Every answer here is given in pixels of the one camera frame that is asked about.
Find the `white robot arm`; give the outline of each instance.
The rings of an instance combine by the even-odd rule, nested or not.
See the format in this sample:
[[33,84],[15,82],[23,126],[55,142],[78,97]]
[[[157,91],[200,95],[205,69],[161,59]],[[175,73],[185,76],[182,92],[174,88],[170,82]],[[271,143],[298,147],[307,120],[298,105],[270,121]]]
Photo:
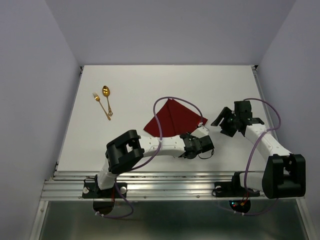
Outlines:
[[[234,111],[225,107],[211,124],[220,126],[221,133],[233,137],[241,132],[252,144],[262,134],[256,149],[266,161],[264,173],[247,173],[248,189],[264,192],[269,199],[302,197],[306,193],[306,161],[300,154],[292,154],[284,148],[269,132],[260,118],[253,117],[248,100],[235,101]],[[245,192],[245,172],[236,172],[229,185],[221,183],[217,197],[241,197]]]
[[[158,149],[160,139],[138,135],[136,130],[129,130],[106,145],[106,161],[102,170],[96,176],[99,190],[110,189],[114,186],[115,178],[122,173],[133,170],[142,159],[151,157]],[[214,145],[209,136],[209,130],[198,127],[192,133],[173,137],[164,137],[161,141],[159,155],[177,158],[193,159],[200,153],[212,151]]]

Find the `wire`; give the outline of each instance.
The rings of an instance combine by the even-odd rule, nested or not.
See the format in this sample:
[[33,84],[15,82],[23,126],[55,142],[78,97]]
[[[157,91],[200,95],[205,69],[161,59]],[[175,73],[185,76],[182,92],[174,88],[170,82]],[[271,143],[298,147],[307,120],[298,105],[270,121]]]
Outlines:
[[[253,145],[253,148],[251,150],[251,153],[249,155],[249,159],[248,159],[248,162],[246,164],[246,168],[245,168],[245,172],[244,172],[244,188],[245,190],[248,192],[248,193],[255,193],[254,191],[251,191],[248,189],[247,187],[247,178],[248,178],[248,172],[249,172],[249,167],[250,167],[250,163],[252,161],[252,158],[254,156],[254,153],[255,153],[255,150],[259,144],[259,142],[261,141],[261,139],[264,137],[265,134],[267,134],[268,132],[270,131],[273,131],[273,130],[278,130],[280,127],[281,127],[281,117],[280,117],[280,114],[278,113],[278,111],[270,104],[268,103],[267,101],[265,100],[262,100],[262,99],[259,99],[259,98],[255,98],[255,97],[249,97],[249,98],[245,98],[244,101],[247,101],[247,100],[255,100],[255,101],[260,101],[266,105],[268,105],[270,108],[272,108],[272,110],[275,112],[275,114],[277,115],[278,117],[278,126],[276,127],[271,127],[271,128],[268,128],[265,132],[263,132],[259,138],[256,140],[255,144]],[[245,213],[244,215],[246,216],[258,216],[258,215],[261,215],[261,214],[264,214],[264,213],[267,213],[269,212],[278,202],[278,198],[276,199],[276,201],[274,202],[273,205],[271,205],[270,207],[267,207],[265,210],[261,211],[261,212],[257,212],[257,213]]]
[[256,150],[259,142],[260,142],[261,139],[265,136],[265,134],[267,134],[267,132],[270,132],[270,131],[273,131],[273,130],[278,130],[278,129],[281,127],[282,121],[281,121],[281,117],[280,117],[280,114],[278,113],[278,111],[277,111],[270,103],[268,103],[267,101],[261,100],[261,99],[259,99],[259,98],[254,98],[254,97],[250,97],[250,98],[244,99],[244,101],[247,101],[247,100],[256,100],[256,101],[260,101],[260,102],[262,102],[262,103],[264,103],[264,104],[267,104],[267,105],[268,105],[270,108],[272,108],[272,110],[275,112],[275,114],[276,114],[277,117],[278,117],[278,121],[279,121],[278,126],[273,127],[273,128],[268,128],[265,132],[263,132],[263,133],[259,136],[259,138],[256,140],[255,144],[253,145],[253,148],[252,148],[251,153],[250,153],[250,155],[249,155],[249,159],[248,159],[248,162],[247,162],[247,164],[246,164],[246,168],[245,168],[245,172],[244,172],[244,188],[245,188],[245,190],[246,190],[247,192],[255,193],[254,191],[249,190],[248,187],[247,187],[248,172],[249,172],[249,167],[250,167],[252,158],[253,158],[253,156],[254,156],[255,150]]
[[243,196],[243,198],[241,200],[240,205],[244,206],[246,204],[246,202],[248,202],[248,199],[249,199],[249,192],[246,192],[246,194]]
[[[164,97],[160,97],[158,100],[155,101],[155,103],[153,104],[153,115],[154,115],[154,118],[156,120],[156,123],[158,125],[158,128],[159,128],[159,134],[160,134],[160,141],[159,141],[159,145],[156,149],[156,151],[154,152],[154,154],[146,161],[144,162],[143,164],[139,165],[139,166],[136,166],[136,167],[133,167],[130,171],[133,171],[133,170],[136,170],[136,169],[139,169],[139,168],[142,168],[144,167],[145,165],[147,165],[148,163],[151,162],[152,159],[155,158],[155,156],[159,153],[160,151],[160,148],[161,148],[161,142],[162,142],[162,139],[163,139],[163,133],[162,133],[162,128],[161,128],[161,124],[160,124],[160,121],[159,121],[159,118],[157,117],[157,114],[156,114],[156,105],[159,101],[163,100],[163,99],[176,99],[176,100],[179,100],[179,101],[182,101],[182,102],[185,102],[193,107],[195,107],[198,112],[200,113],[200,123],[203,123],[203,115],[202,115],[202,112],[200,111],[200,109],[194,105],[193,103],[187,101],[187,100],[184,100],[182,98],[179,98],[179,97],[175,97],[175,96],[164,96]],[[117,177],[114,178],[114,187],[117,191],[117,193],[119,194],[119,196],[129,205],[129,207],[131,208],[131,211],[127,214],[124,214],[124,215],[119,215],[119,216],[112,216],[112,215],[103,215],[103,214],[100,214],[99,212],[93,210],[95,212],[96,215],[98,216],[101,216],[103,218],[107,218],[107,219],[121,219],[121,218],[125,218],[125,217],[128,217],[130,215],[132,215],[134,213],[134,206],[126,199],[125,196],[123,196],[123,194],[120,192],[120,189],[119,189],[119,186],[118,186],[118,183],[117,183]]]
[[198,157],[199,157],[200,159],[205,160],[205,159],[210,159],[214,154],[215,154],[215,150],[214,150],[214,149],[212,149],[212,151],[211,151],[211,156],[208,156],[208,157],[201,157],[201,156],[198,154]]
[[91,191],[91,189],[87,186],[87,182],[86,182],[87,179],[91,179],[91,180],[95,180],[95,179],[94,179],[93,177],[86,177],[85,179],[83,179],[84,187],[85,187],[88,191]]

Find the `white tabletop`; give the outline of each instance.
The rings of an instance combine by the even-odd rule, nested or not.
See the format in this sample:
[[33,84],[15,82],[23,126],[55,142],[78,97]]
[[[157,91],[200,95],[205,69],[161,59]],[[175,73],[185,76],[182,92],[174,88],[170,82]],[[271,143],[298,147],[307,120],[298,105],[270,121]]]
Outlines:
[[[111,121],[95,101],[97,92],[108,111],[102,87],[110,89],[109,102],[113,111]],[[253,147],[241,133],[228,137],[220,127],[210,124],[221,110],[234,109],[234,101],[259,98],[258,88],[250,66],[223,65],[86,65],[84,67],[62,152],[59,172],[98,172],[105,162],[108,142],[135,129],[139,135],[149,136],[143,129],[153,117],[154,102],[164,96],[188,100],[198,106],[210,130],[215,153],[210,159],[173,158],[157,156],[139,172],[208,172],[244,171]],[[159,102],[157,111],[166,100]],[[197,112],[192,106],[183,105]],[[261,118],[268,127],[263,105],[251,101],[254,117]],[[266,163],[256,152],[250,169],[263,171]]]

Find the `red cloth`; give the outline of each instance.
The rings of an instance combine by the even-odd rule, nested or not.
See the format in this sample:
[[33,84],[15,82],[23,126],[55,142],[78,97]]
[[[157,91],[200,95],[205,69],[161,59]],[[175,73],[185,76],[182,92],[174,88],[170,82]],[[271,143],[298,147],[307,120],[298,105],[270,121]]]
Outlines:
[[[185,134],[187,132],[192,133],[201,120],[198,114],[174,99],[168,99],[156,116],[159,118],[164,138]],[[207,121],[208,119],[203,118],[203,125],[205,125]],[[143,130],[154,137],[160,137],[155,117],[151,119]]]

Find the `white wall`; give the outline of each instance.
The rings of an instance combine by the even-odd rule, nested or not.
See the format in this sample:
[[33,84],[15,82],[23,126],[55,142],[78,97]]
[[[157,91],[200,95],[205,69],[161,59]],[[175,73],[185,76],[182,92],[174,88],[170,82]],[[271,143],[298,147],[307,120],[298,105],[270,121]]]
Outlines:
[[294,0],[46,0],[85,64],[259,64]]
[[44,0],[0,7],[0,239],[28,239],[52,175],[79,65]]
[[258,67],[283,120],[280,142],[306,159],[306,201],[320,236],[320,1],[298,0]]

